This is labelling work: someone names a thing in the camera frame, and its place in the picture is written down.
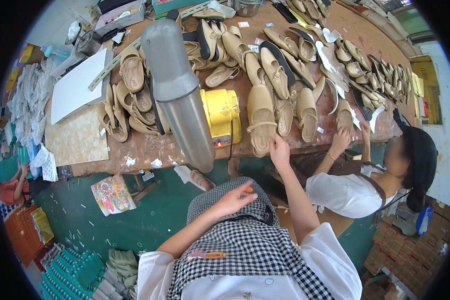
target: green cloth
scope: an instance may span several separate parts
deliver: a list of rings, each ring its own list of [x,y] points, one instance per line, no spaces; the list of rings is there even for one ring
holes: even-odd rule
[[[126,287],[132,298],[137,299],[135,285],[137,284],[138,279],[138,262],[133,254],[133,251],[109,249],[106,266]]]

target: bracelet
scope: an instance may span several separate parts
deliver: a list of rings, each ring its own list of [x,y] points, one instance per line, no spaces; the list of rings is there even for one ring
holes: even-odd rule
[[[327,152],[327,155],[330,156],[330,158],[333,159],[333,161],[335,161],[335,158],[331,156],[330,153]]]

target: metal pot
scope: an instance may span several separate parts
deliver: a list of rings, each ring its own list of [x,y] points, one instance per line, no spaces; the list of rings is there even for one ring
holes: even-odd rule
[[[258,14],[262,0],[233,0],[233,9],[240,17],[253,17]]]

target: yellow machine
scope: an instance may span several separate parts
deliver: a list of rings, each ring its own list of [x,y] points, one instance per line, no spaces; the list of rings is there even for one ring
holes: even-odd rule
[[[232,142],[239,143],[242,139],[242,127],[239,98],[235,91],[200,90],[200,95],[215,148],[230,146]]]

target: person in red shirt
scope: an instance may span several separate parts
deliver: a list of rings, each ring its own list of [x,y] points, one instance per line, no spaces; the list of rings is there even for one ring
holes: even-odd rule
[[[27,180],[29,163],[26,163],[22,167],[20,161],[17,160],[18,171],[15,176],[9,181],[0,183],[0,200],[7,206],[13,206],[16,204],[22,204],[25,207],[30,207],[32,200],[30,199],[30,186]]]

